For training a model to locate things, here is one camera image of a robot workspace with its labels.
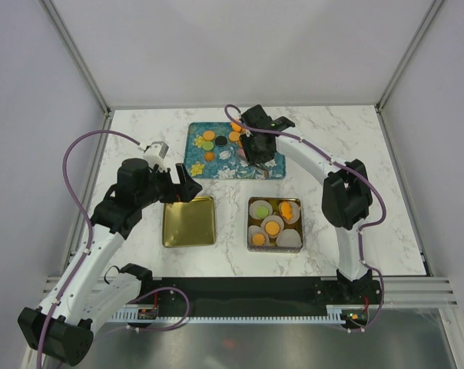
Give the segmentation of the gold tin lid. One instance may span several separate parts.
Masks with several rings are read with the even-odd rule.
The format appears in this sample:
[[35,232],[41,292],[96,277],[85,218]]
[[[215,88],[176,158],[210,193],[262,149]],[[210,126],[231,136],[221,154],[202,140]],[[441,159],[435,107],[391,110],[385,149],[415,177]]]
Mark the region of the gold tin lid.
[[163,211],[162,244],[166,248],[208,246],[216,242],[214,199],[166,204]]

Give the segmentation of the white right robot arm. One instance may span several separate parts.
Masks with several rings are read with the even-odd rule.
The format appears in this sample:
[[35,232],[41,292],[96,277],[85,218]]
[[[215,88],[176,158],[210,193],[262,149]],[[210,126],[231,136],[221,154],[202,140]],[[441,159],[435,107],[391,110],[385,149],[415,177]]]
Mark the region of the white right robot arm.
[[373,279],[360,256],[356,231],[363,225],[373,203],[364,163],[340,161],[309,142],[284,116],[271,118],[261,105],[240,114],[238,123],[247,129],[240,142],[252,165],[264,164],[281,154],[310,173],[323,187],[321,210],[335,227],[340,261],[336,270],[337,294],[355,303]]

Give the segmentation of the green sandwich cookie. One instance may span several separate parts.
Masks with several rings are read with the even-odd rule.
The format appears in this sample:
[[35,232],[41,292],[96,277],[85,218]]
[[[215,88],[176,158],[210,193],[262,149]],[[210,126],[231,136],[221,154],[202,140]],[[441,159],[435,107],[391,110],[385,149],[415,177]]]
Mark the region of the green sandwich cookie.
[[269,215],[269,209],[264,206],[259,206],[256,208],[255,214],[258,218],[265,218]]

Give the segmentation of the silver metal tongs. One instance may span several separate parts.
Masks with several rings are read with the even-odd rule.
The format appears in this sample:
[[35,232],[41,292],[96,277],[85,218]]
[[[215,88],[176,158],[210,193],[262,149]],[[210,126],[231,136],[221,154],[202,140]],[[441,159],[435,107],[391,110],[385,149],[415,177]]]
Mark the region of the silver metal tongs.
[[270,178],[270,172],[266,165],[264,164],[250,164],[246,158],[240,158],[235,153],[236,159],[242,164],[246,165],[246,169],[242,169],[238,178],[240,179],[259,179],[259,180],[267,180]]

